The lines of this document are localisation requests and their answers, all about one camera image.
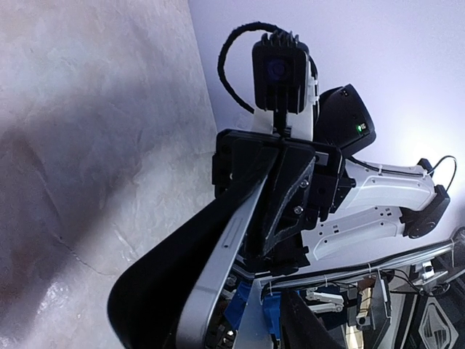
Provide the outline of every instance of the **white wall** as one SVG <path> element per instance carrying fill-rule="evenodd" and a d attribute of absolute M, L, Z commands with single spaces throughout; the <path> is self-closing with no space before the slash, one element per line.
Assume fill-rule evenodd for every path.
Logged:
<path fill-rule="evenodd" d="M 394 239 L 350 252 L 350 260 L 389 254 L 443 240 L 465 222 L 465 3 L 462 1 L 190 0 L 203 69 L 219 129 L 248 129 L 251 117 L 217 78 L 217 57 L 227 35 L 256 20 L 298 33 L 319 70 L 320 91 L 351 83 L 370 111 L 377 141 L 358 158 L 411 165 L 433 164 L 445 154 L 459 162 L 452 204 L 434 233 Z M 226 72 L 236 92 L 254 101 L 251 48 L 261 33 L 236 41 Z M 447 185 L 451 163 L 434 178 Z M 332 260 L 331 265 L 341 261 Z"/>
<path fill-rule="evenodd" d="M 0 23 L 0 348 L 122 348 L 111 287 L 213 198 L 187 0 L 3 0 Z"/>

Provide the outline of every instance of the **black bracket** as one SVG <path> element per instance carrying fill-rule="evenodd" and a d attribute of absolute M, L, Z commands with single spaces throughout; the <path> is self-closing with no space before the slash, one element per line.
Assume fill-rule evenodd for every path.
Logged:
<path fill-rule="evenodd" d="M 254 272 L 288 275 L 309 265 L 302 243 L 284 241 L 325 220 L 344 171 L 341 152 L 332 145 L 225 130 L 217 136 L 212 180 L 219 197 L 248 169 L 263 148 L 279 150 L 254 214 L 241 255 Z M 285 258 L 285 255 L 299 256 Z"/>
<path fill-rule="evenodd" d="M 405 223 L 404 236 L 421 238 L 436 228 L 445 209 L 449 206 L 450 197 L 442 185 L 434 187 L 436 196 L 423 211 L 416 212 L 411 209 L 400 208 L 401 223 Z"/>

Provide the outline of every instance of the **concrete floor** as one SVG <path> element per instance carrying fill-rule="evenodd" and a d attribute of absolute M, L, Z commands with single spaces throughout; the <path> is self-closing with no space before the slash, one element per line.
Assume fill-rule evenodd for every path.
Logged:
<path fill-rule="evenodd" d="M 113 283 L 213 198 L 187 0 L 4 0 L 0 348 L 119 348 Z"/>

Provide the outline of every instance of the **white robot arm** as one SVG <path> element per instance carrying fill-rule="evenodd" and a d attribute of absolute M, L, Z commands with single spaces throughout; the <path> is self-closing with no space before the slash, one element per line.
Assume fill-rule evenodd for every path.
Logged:
<path fill-rule="evenodd" d="M 312 257 L 321 260 L 373 237 L 417 238 L 430 232 L 449 197 L 444 187 L 434 185 L 429 163 L 421 163 L 396 167 L 347 161 L 347 176 L 355 186 L 325 222 L 302 232 Z"/>

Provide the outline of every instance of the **bolt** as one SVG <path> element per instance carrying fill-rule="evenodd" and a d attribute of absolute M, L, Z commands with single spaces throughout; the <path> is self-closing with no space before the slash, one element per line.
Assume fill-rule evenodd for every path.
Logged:
<path fill-rule="evenodd" d="M 238 278 L 236 278 L 234 275 L 230 275 L 226 279 L 226 285 L 229 287 L 235 286 L 235 283 L 238 281 Z"/>
<path fill-rule="evenodd" d="M 300 183 L 300 188 L 305 189 L 309 184 L 308 180 L 303 180 L 302 183 Z"/>
<path fill-rule="evenodd" d="M 294 207 L 294 213 L 295 214 L 302 214 L 303 211 L 304 211 L 304 209 L 302 209 L 300 206 Z"/>

